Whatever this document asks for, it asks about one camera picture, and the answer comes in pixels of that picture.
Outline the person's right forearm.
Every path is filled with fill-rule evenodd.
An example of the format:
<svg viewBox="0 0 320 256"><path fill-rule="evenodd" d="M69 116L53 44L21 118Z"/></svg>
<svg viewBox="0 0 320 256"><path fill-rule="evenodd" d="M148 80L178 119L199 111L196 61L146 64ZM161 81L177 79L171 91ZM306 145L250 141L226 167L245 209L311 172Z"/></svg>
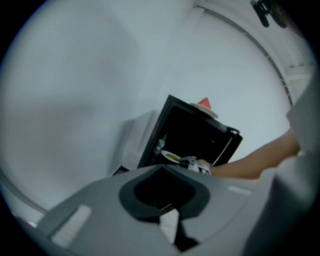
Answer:
<svg viewBox="0 0 320 256"><path fill-rule="evenodd" d="M210 173L223 178L257 180L264 170L277 167L283 160L296 156L299 151L300 145L294 130L290 128L282 136L242 159L213 166Z"/></svg>

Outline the black glass-door cabinet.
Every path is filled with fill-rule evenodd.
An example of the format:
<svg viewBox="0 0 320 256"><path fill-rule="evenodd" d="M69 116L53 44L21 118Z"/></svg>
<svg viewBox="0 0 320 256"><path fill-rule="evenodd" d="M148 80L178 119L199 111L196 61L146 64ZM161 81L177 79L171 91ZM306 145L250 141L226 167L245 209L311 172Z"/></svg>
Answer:
<svg viewBox="0 0 320 256"><path fill-rule="evenodd" d="M240 131L213 119L195 106L169 95L157 118L138 162L138 167L171 161L155 151L164 142L163 151L178 157L196 157L219 166L234 155L243 138Z"/></svg>

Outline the clear bottle blue label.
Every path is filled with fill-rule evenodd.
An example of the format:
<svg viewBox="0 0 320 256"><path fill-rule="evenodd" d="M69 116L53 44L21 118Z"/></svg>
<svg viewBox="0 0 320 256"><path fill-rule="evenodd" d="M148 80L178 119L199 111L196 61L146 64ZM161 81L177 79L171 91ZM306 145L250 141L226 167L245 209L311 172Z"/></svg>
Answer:
<svg viewBox="0 0 320 256"><path fill-rule="evenodd" d="M164 136L158 140L157 145L154 149L154 152L156 155L159 154L163 150L163 148L166 144L167 136L168 136L168 133L165 133Z"/></svg>

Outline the white plate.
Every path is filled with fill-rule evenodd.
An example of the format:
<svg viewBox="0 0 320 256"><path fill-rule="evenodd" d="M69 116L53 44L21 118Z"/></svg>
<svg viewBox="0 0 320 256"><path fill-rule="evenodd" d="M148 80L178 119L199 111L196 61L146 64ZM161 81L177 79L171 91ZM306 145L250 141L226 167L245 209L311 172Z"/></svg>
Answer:
<svg viewBox="0 0 320 256"><path fill-rule="evenodd" d="M177 156L179 159L181 158L180 156L178 156L178 155L176 155L176 154L174 154L174 153L172 153L172 152L170 152L170 151L167 151L167 150L162 150L162 151L161 151L161 154L162 154L162 156L163 156L164 158L166 158L167 160L169 160L169 161L171 161L171 162L173 162L173 163L175 163L175 164L179 164L179 161L175 161L175 160L172 160L172 159L168 158L168 157L166 156L166 154L175 155L175 156Z"/></svg>
<svg viewBox="0 0 320 256"><path fill-rule="evenodd" d="M214 113L210 108L203 106L201 104L198 103L190 103L190 105L200 111L202 111L203 113L205 113L206 115L208 115L209 117L213 118L213 119L218 119L218 115L216 113Z"/></svg>

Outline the red watermelon slice toy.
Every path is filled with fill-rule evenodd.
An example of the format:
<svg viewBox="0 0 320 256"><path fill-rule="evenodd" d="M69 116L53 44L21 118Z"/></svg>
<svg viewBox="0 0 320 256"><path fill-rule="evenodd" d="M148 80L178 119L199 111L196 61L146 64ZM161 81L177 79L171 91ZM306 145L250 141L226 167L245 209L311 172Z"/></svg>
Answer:
<svg viewBox="0 0 320 256"><path fill-rule="evenodd" d="M211 111L211 105L209 99L206 97L197 103L197 106Z"/></svg>

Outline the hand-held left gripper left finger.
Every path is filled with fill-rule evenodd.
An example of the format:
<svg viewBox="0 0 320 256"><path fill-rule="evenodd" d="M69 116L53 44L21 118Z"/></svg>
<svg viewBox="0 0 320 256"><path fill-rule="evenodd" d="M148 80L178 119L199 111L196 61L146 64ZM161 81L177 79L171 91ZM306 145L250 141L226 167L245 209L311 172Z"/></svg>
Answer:
<svg viewBox="0 0 320 256"><path fill-rule="evenodd" d="M91 210L68 249L80 256L174 256L157 223L133 218L119 200L121 187L149 171L149 167L94 181L53 207L37 229L50 238L78 207Z"/></svg>

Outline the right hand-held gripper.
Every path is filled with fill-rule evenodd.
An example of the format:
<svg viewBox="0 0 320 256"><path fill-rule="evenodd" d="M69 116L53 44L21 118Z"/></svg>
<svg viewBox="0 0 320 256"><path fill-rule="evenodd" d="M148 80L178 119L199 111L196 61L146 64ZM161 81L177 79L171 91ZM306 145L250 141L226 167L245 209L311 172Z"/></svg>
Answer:
<svg viewBox="0 0 320 256"><path fill-rule="evenodd" d="M179 159L180 164L189 165L189 170L195 173L201 173L204 175L211 174L212 164L200 159L197 160L195 156L184 156Z"/></svg>

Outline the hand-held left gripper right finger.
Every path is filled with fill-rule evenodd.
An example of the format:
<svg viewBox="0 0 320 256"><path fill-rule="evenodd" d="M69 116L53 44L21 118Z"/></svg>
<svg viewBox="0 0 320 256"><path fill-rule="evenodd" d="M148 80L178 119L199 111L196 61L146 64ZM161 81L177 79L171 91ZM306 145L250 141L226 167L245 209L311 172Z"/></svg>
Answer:
<svg viewBox="0 0 320 256"><path fill-rule="evenodd" d="M250 181L162 166L162 231L176 254L162 256L240 255L248 236L239 239L227 228L253 192Z"/></svg>

